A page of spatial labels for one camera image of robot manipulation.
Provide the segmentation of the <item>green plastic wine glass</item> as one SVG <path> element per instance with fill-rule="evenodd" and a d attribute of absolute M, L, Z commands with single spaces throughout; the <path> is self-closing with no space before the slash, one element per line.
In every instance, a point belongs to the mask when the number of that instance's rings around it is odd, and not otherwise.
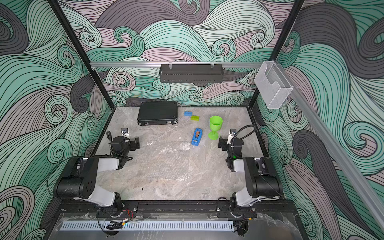
<path fill-rule="evenodd" d="M 218 131 L 221 129 L 223 125 L 223 119 L 220 116 L 212 116 L 210 117 L 210 129 L 209 138 L 211 140 L 217 140 L 219 138 Z"/>

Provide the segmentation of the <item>blue tape dispenser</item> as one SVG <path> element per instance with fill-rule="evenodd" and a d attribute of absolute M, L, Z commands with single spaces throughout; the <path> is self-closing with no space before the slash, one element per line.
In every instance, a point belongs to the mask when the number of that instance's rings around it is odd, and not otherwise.
<path fill-rule="evenodd" d="M 193 134 L 193 138 L 191 140 L 191 144 L 193 146 L 198 146 L 200 144 L 201 139 L 202 139 L 202 135 L 203 135 L 203 130 L 196 128 L 194 131 L 194 134 Z"/>

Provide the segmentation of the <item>clear bubble wrap sheet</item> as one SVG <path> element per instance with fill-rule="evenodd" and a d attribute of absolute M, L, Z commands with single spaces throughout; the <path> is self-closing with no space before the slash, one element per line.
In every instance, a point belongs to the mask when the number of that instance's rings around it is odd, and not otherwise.
<path fill-rule="evenodd" d="M 135 177 L 186 181 L 189 172 L 189 142 L 148 142 L 134 156 L 130 170 Z"/>

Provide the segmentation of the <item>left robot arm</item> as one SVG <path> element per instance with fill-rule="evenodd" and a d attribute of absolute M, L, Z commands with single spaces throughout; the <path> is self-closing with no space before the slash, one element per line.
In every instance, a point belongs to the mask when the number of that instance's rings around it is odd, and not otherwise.
<path fill-rule="evenodd" d="M 109 156 L 69 158 L 53 188 L 55 197 L 68 200 L 80 199 L 99 207 L 123 209 L 120 194 L 97 185 L 97 175 L 101 172 L 121 170 L 128 161 L 133 159 L 128 156 L 128 153 L 140 148 L 140 139 L 130 140 L 128 137 L 118 136 L 109 141 L 111 151 Z"/>

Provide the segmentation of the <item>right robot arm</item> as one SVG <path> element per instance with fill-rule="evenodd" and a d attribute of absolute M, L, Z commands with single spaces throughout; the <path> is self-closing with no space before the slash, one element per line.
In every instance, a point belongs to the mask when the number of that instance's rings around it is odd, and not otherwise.
<path fill-rule="evenodd" d="M 252 207 L 262 200 L 283 198 L 283 186 L 274 167 L 269 167 L 267 157 L 244 157 L 244 139 L 256 131 L 256 126 L 246 125 L 239 130 L 230 129 L 226 139 L 220 137 L 218 147 L 227 153 L 226 163 L 234 173 L 245 175 L 246 186 L 233 193 L 229 200 L 231 209 Z"/>

